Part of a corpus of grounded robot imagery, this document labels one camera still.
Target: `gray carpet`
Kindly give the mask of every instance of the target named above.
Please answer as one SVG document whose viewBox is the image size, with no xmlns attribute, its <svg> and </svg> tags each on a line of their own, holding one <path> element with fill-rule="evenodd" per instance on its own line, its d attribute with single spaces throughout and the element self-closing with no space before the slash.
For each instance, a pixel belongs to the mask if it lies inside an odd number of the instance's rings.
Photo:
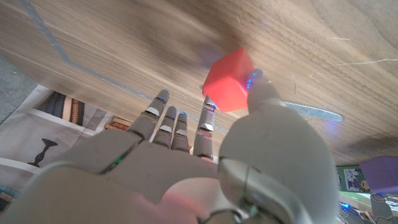
<svg viewBox="0 0 398 224">
<path fill-rule="evenodd" d="M 0 55 L 0 124 L 37 86 Z"/>
</svg>

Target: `robotic hand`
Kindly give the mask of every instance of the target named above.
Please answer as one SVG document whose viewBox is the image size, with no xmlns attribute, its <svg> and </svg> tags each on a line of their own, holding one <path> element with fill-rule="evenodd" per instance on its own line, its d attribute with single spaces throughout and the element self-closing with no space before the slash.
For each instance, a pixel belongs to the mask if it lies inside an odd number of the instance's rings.
<svg viewBox="0 0 398 224">
<path fill-rule="evenodd" d="M 208 97 L 194 156 L 187 115 L 175 121 L 172 106 L 149 142 L 169 98 L 162 90 L 126 132 L 103 131 L 45 167 L 0 223 L 332 223 L 338 187 L 326 144 L 261 70 L 248 89 L 249 115 L 231 127 L 218 165 Z"/>
</svg>

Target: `wood grain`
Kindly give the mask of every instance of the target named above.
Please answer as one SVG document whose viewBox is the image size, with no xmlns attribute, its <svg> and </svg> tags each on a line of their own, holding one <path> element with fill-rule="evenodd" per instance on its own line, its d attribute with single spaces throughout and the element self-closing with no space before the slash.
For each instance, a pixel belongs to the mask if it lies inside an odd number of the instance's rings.
<svg viewBox="0 0 398 224">
<path fill-rule="evenodd" d="M 306 118 L 339 165 L 398 156 L 398 2 L 31 0 L 70 60 L 199 116 L 212 62 L 242 46 L 285 100 L 343 114 Z M 49 88 L 133 120 L 149 101 L 65 63 L 19 1 L 0 1 L 0 49 Z M 247 111 L 216 115 L 228 129 Z M 197 121 L 188 121 L 190 144 Z M 215 154 L 225 133 L 215 131 Z"/>
</svg>

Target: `fingertip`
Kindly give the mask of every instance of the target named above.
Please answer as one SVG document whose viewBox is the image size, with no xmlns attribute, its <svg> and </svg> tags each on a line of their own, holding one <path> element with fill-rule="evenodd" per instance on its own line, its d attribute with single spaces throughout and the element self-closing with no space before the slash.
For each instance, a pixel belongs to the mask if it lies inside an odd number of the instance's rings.
<svg viewBox="0 0 398 224">
<path fill-rule="evenodd" d="M 170 106 L 169 108 L 167 108 L 166 111 L 166 117 L 172 118 L 173 120 L 175 120 L 175 116 L 177 115 L 177 109 L 175 109 L 174 106 Z"/>
<path fill-rule="evenodd" d="M 156 98 L 161 99 L 165 102 L 168 102 L 169 98 L 170 98 L 170 93 L 167 90 L 162 90 L 160 91 L 160 93 L 156 96 Z"/>
<path fill-rule="evenodd" d="M 185 112 L 181 112 L 178 115 L 177 121 L 181 121 L 181 122 L 186 123 L 187 122 L 187 114 Z"/>
</svg>

